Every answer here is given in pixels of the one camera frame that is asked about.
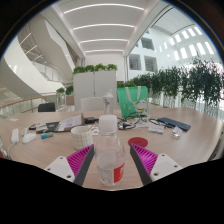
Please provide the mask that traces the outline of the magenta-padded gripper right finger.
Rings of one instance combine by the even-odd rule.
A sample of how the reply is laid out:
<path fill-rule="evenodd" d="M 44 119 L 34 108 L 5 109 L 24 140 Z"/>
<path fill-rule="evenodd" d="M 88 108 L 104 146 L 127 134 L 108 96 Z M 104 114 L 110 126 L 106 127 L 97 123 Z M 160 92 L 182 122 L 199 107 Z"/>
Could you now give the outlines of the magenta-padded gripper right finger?
<path fill-rule="evenodd" d="M 167 154 L 155 154 L 136 144 L 130 145 L 130 154 L 136 165 L 143 185 L 168 176 L 182 167 Z"/>

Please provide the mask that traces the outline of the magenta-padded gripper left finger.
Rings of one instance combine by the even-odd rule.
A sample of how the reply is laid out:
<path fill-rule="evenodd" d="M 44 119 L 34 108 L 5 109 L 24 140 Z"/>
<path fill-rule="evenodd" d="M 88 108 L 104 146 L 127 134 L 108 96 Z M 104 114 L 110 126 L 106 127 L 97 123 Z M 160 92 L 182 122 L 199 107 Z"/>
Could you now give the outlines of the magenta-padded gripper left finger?
<path fill-rule="evenodd" d="M 94 156 L 94 145 L 84 147 L 68 157 L 59 156 L 45 171 L 82 186 Z"/>

